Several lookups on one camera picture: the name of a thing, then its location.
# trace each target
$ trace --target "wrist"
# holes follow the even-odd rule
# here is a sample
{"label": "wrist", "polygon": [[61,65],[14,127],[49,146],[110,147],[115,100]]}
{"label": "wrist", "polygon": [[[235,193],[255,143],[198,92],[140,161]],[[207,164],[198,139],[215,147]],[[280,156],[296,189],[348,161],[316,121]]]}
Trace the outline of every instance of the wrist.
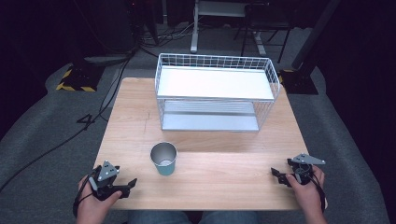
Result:
{"label": "wrist", "polygon": [[305,210],[304,216],[307,224],[327,224],[327,220],[321,210]]}
{"label": "wrist", "polygon": [[76,224],[101,224],[102,222],[91,217],[80,217],[76,219]]}

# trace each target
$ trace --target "chair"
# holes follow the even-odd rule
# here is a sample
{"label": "chair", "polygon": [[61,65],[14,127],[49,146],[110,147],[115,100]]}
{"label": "chair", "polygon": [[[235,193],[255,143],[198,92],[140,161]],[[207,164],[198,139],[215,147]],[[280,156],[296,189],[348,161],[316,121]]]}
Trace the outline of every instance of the chair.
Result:
{"label": "chair", "polygon": [[[245,19],[243,26],[240,26],[234,39],[239,35],[242,27],[245,29],[244,41],[242,44],[241,57],[244,55],[248,32],[260,34],[263,31],[273,31],[274,33],[266,41],[266,46],[282,46],[277,60],[280,63],[283,51],[289,38],[290,30],[293,28],[293,18],[297,11],[297,6],[301,0],[266,0],[252,1],[245,6]],[[278,31],[286,31],[283,44],[270,44]]]}

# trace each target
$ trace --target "black cable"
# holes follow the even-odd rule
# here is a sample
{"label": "black cable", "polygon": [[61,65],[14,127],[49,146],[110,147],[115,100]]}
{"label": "black cable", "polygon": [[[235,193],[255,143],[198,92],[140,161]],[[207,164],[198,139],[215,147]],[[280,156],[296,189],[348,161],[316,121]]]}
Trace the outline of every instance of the black cable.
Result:
{"label": "black cable", "polygon": [[140,45],[141,46],[144,46],[144,47],[146,47],[146,48],[156,48],[156,47],[162,47],[162,46],[164,46],[164,45],[166,45],[166,44],[168,44],[169,42],[171,42],[171,41],[173,41],[173,40],[179,40],[179,39],[181,39],[181,38],[184,38],[185,36],[187,36],[187,35],[192,35],[192,33],[190,33],[190,34],[185,34],[185,35],[182,35],[182,33],[184,32],[184,31],[187,31],[187,30],[189,30],[189,29],[191,29],[192,27],[192,24],[190,24],[189,26],[187,26],[187,27],[184,27],[184,28],[180,28],[180,29],[178,29],[177,31],[176,31],[176,29],[175,28],[173,28],[173,31],[171,32],[171,33],[166,33],[169,29],[166,29],[166,31],[165,32],[163,32],[161,35],[159,35],[159,44],[157,45],[157,44],[149,44],[149,43],[146,43],[146,38],[145,37],[143,37],[142,38],[142,41],[141,41],[141,43],[140,43]]}
{"label": "black cable", "polygon": [[320,186],[320,182],[315,181],[310,175],[308,175],[309,179],[311,179],[311,181],[315,184],[315,186],[317,187],[317,191],[320,197],[320,206],[321,206],[321,210],[322,212],[324,212],[325,208],[326,208],[326,194],[324,193],[323,188]]}
{"label": "black cable", "polygon": [[[121,73],[123,73],[123,71],[125,70],[126,64],[131,61],[133,57],[133,54],[131,55],[131,57],[129,57],[129,59],[122,65],[122,69],[121,69]],[[117,83],[117,87],[116,89],[119,87],[120,85],[120,80]],[[72,139],[74,139],[75,137],[77,137],[79,134],[81,134],[82,132],[84,132],[89,126],[91,126],[101,115],[102,113],[108,108],[108,106],[110,105],[110,102],[113,100],[114,96],[115,96],[116,92],[113,92],[113,95],[111,96],[111,99],[107,102],[106,106],[99,112],[98,115],[96,115],[96,117],[93,118],[93,120],[91,120],[90,122],[88,122],[83,128],[81,128],[78,132],[76,132],[75,134],[73,134],[71,137],[67,138],[66,140],[64,140],[61,144],[59,144],[56,147],[53,147],[52,149],[48,150],[47,152],[41,154],[40,156],[38,156],[37,158],[33,159],[32,161],[30,161],[29,163],[27,163],[26,165],[24,165],[21,169],[19,169],[14,175],[12,175],[7,181],[6,183],[4,183],[2,185],[2,187],[0,188],[0,194],[3,191],[3,189],[9,184],[9,182],[11,182],[11,180],[13,180],[18,174],[20,174],[22,171],[24,171],[26,168],[28,168],[30,165],[32,165],[33,163],[35,163],[36,161],[40,160],[41,158],[45,157],[46,155],[50,154],[52,151],[58,149],[59,147],[62,147],[63,145],[65,145],[66,143],[70,142]]]}
{"label": "black cable", "polygon": [[89,63],[92,64],[93,66],[97,66],[97,67],[108,67],[108,66],[119,64],[119,63],[124,63],[125,61],[128,60],[129,57],[130,57],[130,55],[126,55],[124,58],[120,58],[120,59],[108,60],[108,61],[104,61],[104,62],[89,62]]}
{"label": "black cable", "polygon": [[148,50],[146,50],[146,49],[144,49],[144,48],[142,48],[142,47],[140,47],[145,53],[147,53],[148,55],[151,55],[151,56],[153,56],[153,57],[156,57],[156,58],[159,58],[159,56],[158,55],[156,55],[156,54],[154,54],[154,53],[152,53],[152,52],[150,52],[150,51],[148,51]]}
{"label": "black cable", "polygon": [[158,43],[158,44],[157,44],[157,43],[155,43],[155,44],[147,43],[146,40],[148,40],[148,39],[153,40],[153,38],[149,37],[149,35],[143,35],[143,36],[141,37],[141,39],[140,39],[140,42],[139,42],[140,46],[143,45],[143,46],[145,46],[145,47],[147,47],[147,48],[155,48],[155,47],[158,47],[159,45],[161,45],[161,43],[162,43],[168,36],[173,35],[174,32],[175,32],[175,28],[173,28],[173,31],[172,31],[171,33],[169,33],[169,34],[167,33],[168,30],[169,30],[169,29],[166,29],[162,34],[158,35],[158,40],[159,40],[159,43]]}
{"label": "black cable", "polygon": [[88,181],[90,180],[90,177],[91,177],[92,175],[95,175],[96,172],[97,172],[97,168],[96,168],[96,169],[93,169],[92,172],[91,172],[89,175],[87,175],[87,176],[85,177],[84,182],[82,182],[81,187],[80,187],[79,190],[78,190],[77,196],[76,196],[75,201],[74,201],[74,203],[73,203],[73,215],[74,215],[75,217],[77,217],[77,215],[78,215],[78,206],[79,206],[79,204],[80,204],[84,199],[86,199],[86,198],[88,198],[88,197],[90,197],[90,196],[92,195],[92,193],[90,193],[90,194],[84,196],[82,199],[80,199],[81,194],[82,194],[82,191],[85,189],[85,186],[87,185]]}
{"label": "black cable", "polygon": [[[114,90],[114,92],[113,92],[113,95],[111,96],[111,98],[110,98],[108,104],[113,100],[114,96],[116,95],[118,86],[120,85],[120,81],[121,81],[121,78],[122,78],[123,70],[125,69],[125,66],[126,66],[127,63],[124,63],[124,64],[120,67],[118,76],[114,79],[114,81],[113,81],[113,82],[111,83],[111,85],[110,85],[110,88],[107,90],[106,95],[108,95],[108,93],[110,92],[110,90],[111,90],[111,88],[113,87],[114,83],[116,83],[116,81],[118,81],[117,87],[115,88],[115,90]],[[108,119],[105,119],[105,118],[102,116],[102,113],[100,113],[100,111],[101,111],[102,108],[103,108],[103,103],[105,102],[105,99],[106,99],[106,97],[103,98],[102,103],[100,104],[99,114],[100,114],[100,117],[101,117],[104,121],[108,122]]]}
{"label": "black cable", "polygon": [[130,51],[134,51],[134,49],[131,49],[130,51],[116,51],[114,49],[109,48],[106,44],[104,44],[99,37],[96,35],[95,31],[92,29],[90,23],[88,22],[87,17],[84,15],[83,11],[81,10],[81,8],[79,7],[78,3],[76,2],[76,0],[73,0],[79,14],[82,16],[82,18],[84,19],[85,23],[88,25],[88,28],[90,29],[91,33],[93,34],[93,36],[95,37],[95,39],[107,50],[109,50],[110,52],[114,52],[114,53],[122,53],[122,54],[128,54],[130,53]]}

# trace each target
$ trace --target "finger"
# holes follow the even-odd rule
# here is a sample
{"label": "finger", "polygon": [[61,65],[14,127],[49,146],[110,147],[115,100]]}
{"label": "finger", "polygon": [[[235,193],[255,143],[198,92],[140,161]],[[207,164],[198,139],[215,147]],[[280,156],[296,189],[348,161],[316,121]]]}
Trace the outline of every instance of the finger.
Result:
{"label": "finger", "polygon": [[121,195],[122,195],[121,191],[116,191],[112,195],[110,195],[110,197],[108,197],[106,200],[104,200],[104,203],[109,208],[109,207],[111,207],[111,205],[113,205],[120,198]]}
{"label": "finger", "polygon": [[78,181],[78,189],[81,189],[82,183],[84,183],[85,178],[87,178],[86,175],[84,175],[84,176]]}
{"label": "finger", "polygon": [[292,188],[298,188],[298,186],[300,186],[300,184],[297,182],[296,178],[293,175],[287,174],[286,178],[288,179]]}
{"label": "finger", "polygon": [[321,176],[323,175],[323,171],[322,170],[320,170],[316,165],[312,165],[312,171],[314,172],[314,175],[318,179],[321,179]]}
{"label": "finger", "polygon": [[[84,176],[84,178],[82,178],[79,183],[78,183],[78,190],[81,189],[83,183],[85,182],[85,180],[88,178],[87,175]],[[87,184],[84,186],[84,189],[82,190],[81,193],[81,197],[85,197],[86,195],[89,195],[92,193],[92,188],[91,188],[91,183],[90,181],[87,181]]]}
{"label": "finger", "polygon": [[323,187],[323,185],[324,185],[324,176],[325,176],[325,174],[322,173],[322,175],[320,176],[320,179],[319,179],[319,183],[320,183],[321,187]]}

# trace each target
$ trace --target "gray floor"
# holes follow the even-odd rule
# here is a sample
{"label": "gray floor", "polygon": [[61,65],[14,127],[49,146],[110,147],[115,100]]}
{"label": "gray floor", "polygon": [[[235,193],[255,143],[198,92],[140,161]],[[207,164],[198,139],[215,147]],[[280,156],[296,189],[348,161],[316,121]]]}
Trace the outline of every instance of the gray floor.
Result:
{"label": "gray floor", "polygon": [[[235,41],[232,28],[206,29],[200,33],[198,54],[238,56],[242,36]],[[310,33],[309,29],[291,32],[289,44],[276,70],[291,68],[291,63]],[[190,53],[191,36],[174,40],[155,54]],[[278,48],[266,48],[275,62]],[[254,45],[246,56],[257,57]],[[126,67],[125,77],[154,77],[157,59],[138,51]],[[78,132],[76,121],[87,114],[96,116],[110,84],[120,69],[107,67],[97,92],[56,91],[69,64],[48,78],[49,93],[15,123],[0,143],[0,184],[23,165],[58,146]],[[325,192],[330,223],[389,223],[378,183],[340,120],[325,92],[325,80],[318,69],[312,74],[319,95],[288,95],[310,154],[327,162]],[[104,117],[108,118],[111,107]],[[79,179],[95,161],[106,122],[97,119],[87,131],[55,149],[14,178],[0,193],[0,223],[73,223],[72,203]],[[304,223],[300,211],[262,212],[263,223]],[[106,223],[126,220],[125,211],[112,210]]]}

